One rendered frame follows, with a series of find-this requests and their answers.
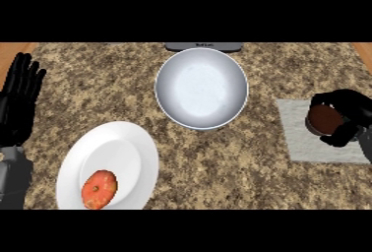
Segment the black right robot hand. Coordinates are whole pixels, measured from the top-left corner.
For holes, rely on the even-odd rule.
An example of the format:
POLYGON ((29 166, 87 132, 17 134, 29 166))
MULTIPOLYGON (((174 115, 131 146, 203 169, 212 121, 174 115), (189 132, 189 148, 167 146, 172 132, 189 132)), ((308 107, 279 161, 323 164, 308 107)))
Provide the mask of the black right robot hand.
POLYGON ((341 89, 329 93, 314 94, 311 106, 323 104, 332 106, 347 121, 335 128, 329 136, 320 140, 336 148, 342 148, 361 128, 372 125, 372 99, 360 92, 341 89))

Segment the grey placemat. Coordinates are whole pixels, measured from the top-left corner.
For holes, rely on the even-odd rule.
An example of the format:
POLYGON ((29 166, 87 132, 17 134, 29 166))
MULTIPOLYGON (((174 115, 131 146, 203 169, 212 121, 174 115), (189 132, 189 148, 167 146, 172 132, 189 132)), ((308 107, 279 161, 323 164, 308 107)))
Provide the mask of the grey placemat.
POLYGON ((361 152, 357 140, 344 148, 330 147, 305 127, 307 100, 277 99, 280 121, 291 160, 313 162, 370 163, 361 152))

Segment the orange tomato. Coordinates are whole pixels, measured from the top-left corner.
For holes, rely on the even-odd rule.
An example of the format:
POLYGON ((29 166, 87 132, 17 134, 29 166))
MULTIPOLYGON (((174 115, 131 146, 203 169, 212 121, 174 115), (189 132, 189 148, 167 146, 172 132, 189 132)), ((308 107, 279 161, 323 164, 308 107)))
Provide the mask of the orange tomato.
POLYGON ((82 205, 90 210, 100 210, 112 201, 118 191, 116 176, 109 170, 97 170, 81 188, 82 205))

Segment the brown chocolate cupcake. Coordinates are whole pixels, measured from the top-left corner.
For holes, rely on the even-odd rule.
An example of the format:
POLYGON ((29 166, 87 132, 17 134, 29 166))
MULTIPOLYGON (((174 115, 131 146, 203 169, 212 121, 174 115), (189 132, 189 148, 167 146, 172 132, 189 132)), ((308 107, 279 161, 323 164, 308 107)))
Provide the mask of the brown chocolate cupcake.
POLYGON ((329 136, 341 124, 341 115, 330 106, 319 104, 310 108, 305 125, 314 135, 329 136))

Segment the white plate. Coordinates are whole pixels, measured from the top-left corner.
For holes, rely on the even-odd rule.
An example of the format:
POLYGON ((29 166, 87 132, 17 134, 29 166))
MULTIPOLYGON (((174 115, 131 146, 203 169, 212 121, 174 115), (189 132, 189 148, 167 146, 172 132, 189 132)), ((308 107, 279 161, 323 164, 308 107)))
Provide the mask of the white plate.
POLYGON ((97 170, 113 172, 118 191, 105 210, 141 209, 158 176, 155 142, 141 127, 113 121, 91 129, 65 156, 56 179, 54 198, 60 209, 84 210, 81 188, 97 170))

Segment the dark grey appliance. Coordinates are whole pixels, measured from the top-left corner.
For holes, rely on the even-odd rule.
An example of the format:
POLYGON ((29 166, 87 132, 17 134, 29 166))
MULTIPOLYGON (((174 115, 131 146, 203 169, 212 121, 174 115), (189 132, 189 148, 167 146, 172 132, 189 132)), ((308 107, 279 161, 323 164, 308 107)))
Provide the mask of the dark grey appliance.
POLYGON ((221 52, 237 52, 242 48, 240 42, 167 42, 165 49, 181 51, 189 48, 211 48, 221 52))

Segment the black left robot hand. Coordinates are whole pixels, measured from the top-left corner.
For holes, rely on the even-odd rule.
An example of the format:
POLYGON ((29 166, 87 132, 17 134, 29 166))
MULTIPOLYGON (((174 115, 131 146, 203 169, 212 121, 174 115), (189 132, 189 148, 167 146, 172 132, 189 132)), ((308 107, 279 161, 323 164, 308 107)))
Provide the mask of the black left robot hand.
POLYGON ((31 137, 46 74, 31 54, 19 52, 0 91, 0 148, 20 147, 31 137))

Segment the white bowl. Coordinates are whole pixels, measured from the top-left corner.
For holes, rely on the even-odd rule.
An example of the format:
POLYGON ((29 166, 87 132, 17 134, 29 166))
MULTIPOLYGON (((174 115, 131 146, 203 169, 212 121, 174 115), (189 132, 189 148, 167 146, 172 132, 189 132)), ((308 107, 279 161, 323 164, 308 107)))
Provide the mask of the white bowl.
POLYGON ((227 125, 242 112, 248 81, 236 61, 221 51, 190 48, 164 62, 153 92, 168 118, 183 127, 206 131, 227 125))

